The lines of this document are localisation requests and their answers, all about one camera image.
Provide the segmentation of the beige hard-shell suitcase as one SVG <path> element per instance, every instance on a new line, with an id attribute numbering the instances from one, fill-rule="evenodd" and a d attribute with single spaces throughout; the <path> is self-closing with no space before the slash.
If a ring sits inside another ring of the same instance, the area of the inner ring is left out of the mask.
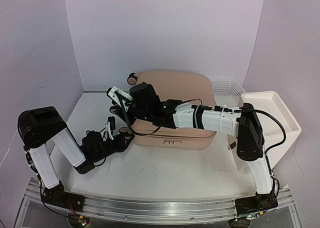
<path id="1" fill-rule="evenodd" d="M 109 109 L 135 135 L 139 146 L 203 150 L 216 132 L 203 129 L 201 114 L 216 105 L 205 75 L 178 71 L 143 71 L 127 79 L 129 93 L 110 88 Z"/>

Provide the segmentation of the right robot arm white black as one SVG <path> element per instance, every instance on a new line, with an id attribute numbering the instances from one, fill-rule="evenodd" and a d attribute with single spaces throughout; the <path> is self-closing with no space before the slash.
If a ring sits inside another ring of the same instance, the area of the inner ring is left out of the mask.
<path id="1" fill-rule="evenodd" d="M 107 93 L 117 105 L 119 117 L 129 128 L 136 120 L 152 123 L 158 129 L 197 129 L 224 133 L 237 139 L 236 154 L 249 167 L 256 195 L 252 206 L 262 210 L 276 199 L 279 182 L 273 177 L 267 158 L 263 128 L 257 114 L 277 122 L 272 115 L 256 110 L 250 103 L 242 107 L 222 107 L 194 104 L 194 100 L 167 99 L 161 101 L 154 87 L 148 83 L 133 86 L 129 93 L 113 86 Z"/>

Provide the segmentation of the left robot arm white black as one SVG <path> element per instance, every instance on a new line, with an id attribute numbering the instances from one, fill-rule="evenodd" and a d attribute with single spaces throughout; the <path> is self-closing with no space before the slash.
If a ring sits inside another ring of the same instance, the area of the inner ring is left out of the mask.
<path id="1" fill-rule="evenodd" d="M 124 152 L 135 137 L 129 132 L 114 134 L 114 130 L 115 118 L 110 116 L 105 128 L 87 131 L 79 144 L 53 106 L 26 110 L 17 120 L 17 131 L 24 143 L 28 165 L 49 189 L 47 197 L 57 207 L 67 202 L 67 195 L 58 188 L 61 181 L 47 151 L 47 144 L 52 142 L 70 165 L 84 175 L 103 165 L 107 157 Z"/>

